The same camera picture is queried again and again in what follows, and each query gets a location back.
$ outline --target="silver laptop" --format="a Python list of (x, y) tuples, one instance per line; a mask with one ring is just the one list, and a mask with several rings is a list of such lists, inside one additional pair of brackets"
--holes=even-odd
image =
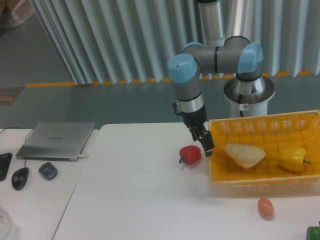
[(77, 161), (94, 127), (94, 122), (40, 122), (16, 156), (32, 160)]

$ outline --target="black computer mouse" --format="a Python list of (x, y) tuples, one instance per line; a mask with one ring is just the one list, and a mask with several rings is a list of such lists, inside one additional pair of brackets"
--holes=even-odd
[(55, 168), (55, 166), (53, 166), (52, 163), (49, 161), (44, 163), (39, 168), (39, 172), (48, 180), (54, 179), (58, 174), (58, 171)]
[(14, 172), (11, 178), (12, 187), (15, 190), (21, 190), (27, 183), (29, 176), (29, 168), (23, 167)]

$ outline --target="cardboard box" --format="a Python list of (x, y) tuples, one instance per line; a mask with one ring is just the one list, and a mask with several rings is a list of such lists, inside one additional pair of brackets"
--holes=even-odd
[(0, 0), (0, 28), (15, 28), (33, 13), (29, 0)]

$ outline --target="pepper stem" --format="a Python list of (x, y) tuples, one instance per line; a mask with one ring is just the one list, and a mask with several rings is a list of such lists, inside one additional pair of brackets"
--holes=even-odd
[(311, 164), (311, 162), (303, 160), (303, 164)]

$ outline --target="blue joint cap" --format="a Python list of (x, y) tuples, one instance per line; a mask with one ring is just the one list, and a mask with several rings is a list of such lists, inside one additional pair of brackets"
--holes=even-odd
[(167, 64), (172, 82), (182, 84), (189, 81), (197, 71), (197, 63), (191, 54), (182, 53), (174, 56)]
[(198, 45), (198, 46), (203, 47), (203, 48), (205, 47), (205, 45), (203, 45), (203, 44), (200, 43), (200, 42), (192, 41), (192, 42), (189, 42), (189, 43), (184, 47), (184, 49), (182, 49), (181, 52), (183, 52), (187, 47), (189, 47), (189, 46), (194, 46), (194, 45)]
[(264, 59), (262, 47), (256, 43), (245, 46), (239, 58), (237, 72), (252, 73), (257, 69), (257, 63)]

